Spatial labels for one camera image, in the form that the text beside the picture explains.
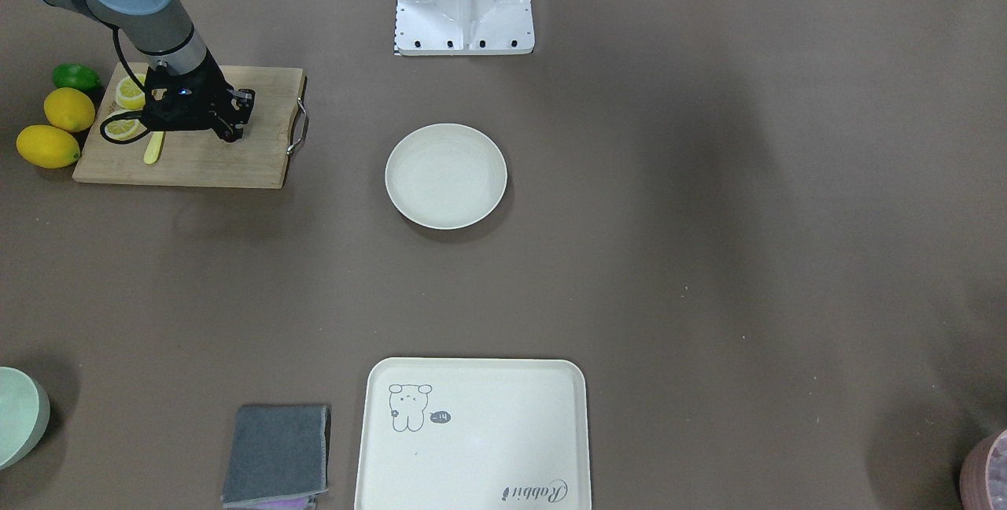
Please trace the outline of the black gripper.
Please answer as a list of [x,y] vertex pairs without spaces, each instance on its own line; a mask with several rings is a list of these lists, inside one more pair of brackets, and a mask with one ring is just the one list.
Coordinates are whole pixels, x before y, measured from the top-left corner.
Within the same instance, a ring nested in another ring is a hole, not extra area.
[[220,133],[224,142],[236,142],[244,137],[256,93],[252,88],[231,88],[211,54],[206,54],[197,68],[182,75],[172,75],[160,66],[149,68],[145,91],[150,86],[189,87],[197,98],[192,102],[192,113],[201,130]]

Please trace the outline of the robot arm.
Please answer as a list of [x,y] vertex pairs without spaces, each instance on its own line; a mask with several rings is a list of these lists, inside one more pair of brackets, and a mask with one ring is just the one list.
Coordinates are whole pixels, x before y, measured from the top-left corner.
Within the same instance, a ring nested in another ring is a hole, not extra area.
[[212,130],[241,139],[255,93],[231,86],[180,0],[39,0],[125,34],[148,61],[144,104],[126,112],[149,132]]

